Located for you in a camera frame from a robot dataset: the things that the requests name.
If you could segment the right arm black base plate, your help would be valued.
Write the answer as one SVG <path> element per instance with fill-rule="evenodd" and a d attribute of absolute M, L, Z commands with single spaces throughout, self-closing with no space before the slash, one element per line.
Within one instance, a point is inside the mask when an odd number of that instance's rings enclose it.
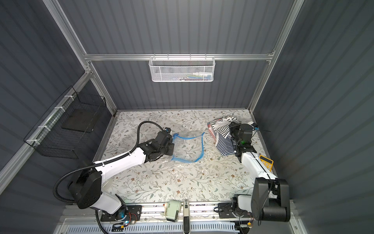
<path fill-rule="evenodd" d="M 249 211 L 240 209 L 237 205 L 233 205 L 232 202 L 219 203 L 214 211 L 219 214 L 221 219 L 228 218 L 247 218 L 252 219 L 253 214 Z"/>

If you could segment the navy striped garment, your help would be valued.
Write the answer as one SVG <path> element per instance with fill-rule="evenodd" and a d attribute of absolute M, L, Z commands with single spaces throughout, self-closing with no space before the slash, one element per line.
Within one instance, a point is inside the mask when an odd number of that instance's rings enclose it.
<path fill-rule="evenodd" d="M 231 139 L 231 133 L 227 132 L 226 135 L 221 134 L 220 132 L 215 133 L 216 143 L 215 146 L 221 156 L 229 156 L 235 153 L 234 144 Z"/>

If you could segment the clear vacuum bag blue zipper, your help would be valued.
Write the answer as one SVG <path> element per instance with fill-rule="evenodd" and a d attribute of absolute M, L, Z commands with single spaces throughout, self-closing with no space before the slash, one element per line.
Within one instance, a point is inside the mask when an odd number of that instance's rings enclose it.
<path fill-rule="evenodd" d="M 136 148 L 143 151 L 145 154 L 145 162 L 153 162 L 161 159 L 163 156 L 156 148 L 153 146 L 153 140 L 156 138 L 151 138 L 147 141 L 140 141 L 140 131 L 144 124 L 155 125 L 159 131 L 164 131 L 166 127 L 161 127 L 159 124 L 152 121 L 143 121 L 138 125 L 136 134 Z M 201 131 L 173 131 L 172 143 L 174 143 L 174 151 L 171 157 L 171 161 L 176 161 L 180 163 L 195 163 L 204 157 L 204 134 Z"/>

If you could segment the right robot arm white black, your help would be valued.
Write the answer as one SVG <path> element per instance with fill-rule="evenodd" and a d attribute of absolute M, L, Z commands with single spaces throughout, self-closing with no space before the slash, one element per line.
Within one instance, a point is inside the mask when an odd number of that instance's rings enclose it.
<path fill-rule="evenodd" d="M 272 173 L 252 146 L 255 124 L 233 122 L 228 127 L 234 154 L 254 180 L 248 211 L 257 221 L 288 222 L 291 218 L 288 182 Z"/>

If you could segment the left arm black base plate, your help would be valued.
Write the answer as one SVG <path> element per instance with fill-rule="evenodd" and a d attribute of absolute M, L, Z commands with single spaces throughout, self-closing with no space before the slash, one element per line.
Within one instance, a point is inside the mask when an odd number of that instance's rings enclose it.
<path fill-rule="evenodd" d="M 141 205 L 127 205 L 126 208 L 120 208 L 114 214 L 103 212 L 100 218 L 102 222 L 125 222 L 139 221 L 142 213 Z"/>

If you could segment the black striped garment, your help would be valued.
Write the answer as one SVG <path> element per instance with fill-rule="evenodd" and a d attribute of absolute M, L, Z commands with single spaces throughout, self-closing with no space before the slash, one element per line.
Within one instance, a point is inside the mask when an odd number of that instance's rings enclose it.
<path fill-rule="evenodd" d="M 239 124 L 241 123 L 236 117 L 223 117 L 221 119 L 213 120 L 211 126 L 214 132 L 220 132 L 223 135 L 226 135 L 227 132 L 230 132 L 229 125 L 231 123 Z"/>

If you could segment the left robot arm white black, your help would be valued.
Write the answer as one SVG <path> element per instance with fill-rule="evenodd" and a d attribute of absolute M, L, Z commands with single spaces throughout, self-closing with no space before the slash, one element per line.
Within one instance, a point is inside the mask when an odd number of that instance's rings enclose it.
<path fill-rule="evenodd" d="M 158 132 L 155 139 L 137 146 L 131 153 L 123 153 L 108 160 L 97 161 L 95 168 L 84 169 L 71 178 L 68 190 L 78 208 L 93 208 L 113 215 L 115 220 L 124 220 L 129 211 L 125 202 L 118 196 L 104 191 L 104 184 L 113 176 L 130 169 L 173 154 L 171 129 Z"/>

